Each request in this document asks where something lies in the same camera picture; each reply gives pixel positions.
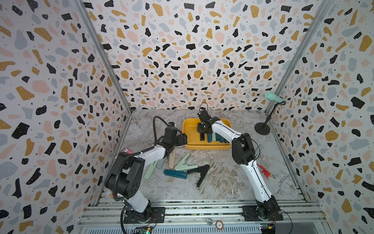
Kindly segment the yellow storage box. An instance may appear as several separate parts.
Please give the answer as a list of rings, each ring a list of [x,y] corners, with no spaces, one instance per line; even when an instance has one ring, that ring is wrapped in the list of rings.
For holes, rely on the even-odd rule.
[[[185,147],[189,150],[228,150],[231,148],[230,143],[221,143],[213,138],[212,142],[205,140],[200,141],[200,134],[197,132],[197,125],[200,123],[199,118],[188,118],[183,122],[182,133],[188,137],[188,144]]]

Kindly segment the beige pliers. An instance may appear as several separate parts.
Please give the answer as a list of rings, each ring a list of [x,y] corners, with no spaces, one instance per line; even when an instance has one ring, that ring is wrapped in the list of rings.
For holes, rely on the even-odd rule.
[[[171,154],[169,155],[168,167],[170,169],[173,169],[175,167],[175,159],[176,159],[176,148],[174,148]]]

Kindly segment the grey pliers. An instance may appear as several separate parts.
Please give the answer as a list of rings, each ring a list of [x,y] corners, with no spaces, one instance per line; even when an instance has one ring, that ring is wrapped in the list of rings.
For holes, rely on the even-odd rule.
[[[159,160],[158,163],[157,163],[157,166],[156,166],[156,167],[157,167],[158,169],[162,169],[163,166],[164,166],[164,164],[165,164],[165,160],[166,160],[166,159],[161,159],[161,160]]]

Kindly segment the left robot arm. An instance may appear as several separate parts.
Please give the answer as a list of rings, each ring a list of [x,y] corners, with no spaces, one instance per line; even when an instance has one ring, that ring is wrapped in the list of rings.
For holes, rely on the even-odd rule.
[[[151,147],[132,154],[119,153],[105,178],[104,186],[112,192],[115,201],[143,213],[150,203],[140,191],[144,168],[169,156],[175,147],[187,143],[186,134],[176,127],[166,127],[164,135]]]

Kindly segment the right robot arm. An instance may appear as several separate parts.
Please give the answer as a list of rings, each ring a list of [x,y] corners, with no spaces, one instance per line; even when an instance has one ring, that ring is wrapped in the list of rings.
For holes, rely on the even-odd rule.
[[[198,126],[199,133],[207,135],[218,134],[220,138],[231,144],[232,158],[243,168],[254,190],[257,216],[261,220],[273,218],[280,208],[276,198],[270,192],[261,176],[255,160],[256,151],[250,135],[235,131],[218,117],[211,117],[207,110],[199,111],[198,117],[201,122]]]

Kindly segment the open light green pliers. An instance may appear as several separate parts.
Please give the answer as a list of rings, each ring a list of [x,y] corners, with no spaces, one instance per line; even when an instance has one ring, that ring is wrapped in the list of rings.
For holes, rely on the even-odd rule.
[[[191,170],[191,169],[198,168],[199,167],[198,165],[188,165],[188,164],[186,164],[186,161],[187,161],[187,159],[189,158],[190,155],[191,155],[190,153],[187,153],[182,158],[182,160],[175,166],[174,169],[176,171],[188,171],[188,170]]]

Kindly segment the pale green pliers far left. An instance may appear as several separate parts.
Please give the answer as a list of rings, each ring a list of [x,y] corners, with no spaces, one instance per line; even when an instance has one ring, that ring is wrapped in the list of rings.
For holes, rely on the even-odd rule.
[[[155,162],[153,162],[152,164],[149,165],[149,167],[148,167],[148,169],[145,173],[145,176],[144,176],[144,178],[146,180],[149,180],[152,177],[155,169],[157,168],[157,165],[158,165],[158,161],[155,161]]]

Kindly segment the open black pliers centre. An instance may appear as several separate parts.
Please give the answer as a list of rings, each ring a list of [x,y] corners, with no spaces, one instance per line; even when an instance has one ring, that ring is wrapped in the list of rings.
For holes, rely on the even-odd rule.
[[[199,188],[203,182],[203,180],[205,179],[207,173],[209,172],[210,170],[210,166],[209,165],[204,165],[204,166],[200,166],[200,167],[197,167],[197,168],[194,168],[194,169],[190,169],[187,171],[187,174],[192,174],[192,173],[199,173],[200,174],[200,178],[197,182],[197,187]]]

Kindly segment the red pruning pliers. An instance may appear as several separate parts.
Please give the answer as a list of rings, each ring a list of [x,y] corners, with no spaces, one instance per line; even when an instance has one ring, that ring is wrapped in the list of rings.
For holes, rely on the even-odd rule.
[[[264,168],[263,166],[261,166],[260,164],[257,164],[258,168],[260,169],[261,173],[266,177],[266,178],[269,178],[271,176],[271,173],[266,169]]]

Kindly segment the highlighter pen pack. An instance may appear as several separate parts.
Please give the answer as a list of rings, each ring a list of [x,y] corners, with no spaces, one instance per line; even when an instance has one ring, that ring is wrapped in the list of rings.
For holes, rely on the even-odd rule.
[[[132,154],[132,151],[127,148],[123,149],[122,152],[127,153],[127,154]]]

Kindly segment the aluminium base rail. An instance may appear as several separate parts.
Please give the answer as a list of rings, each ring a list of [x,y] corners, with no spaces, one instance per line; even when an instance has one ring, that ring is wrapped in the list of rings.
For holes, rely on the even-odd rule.
[[[268,221],[255,217],[255,202],[188,200],[154,201],[152,221],[127,224],[120,219],[122,203],[105,200],[87,207],[78,234],[330,234],[317,203],[278,202],[280,212]]]

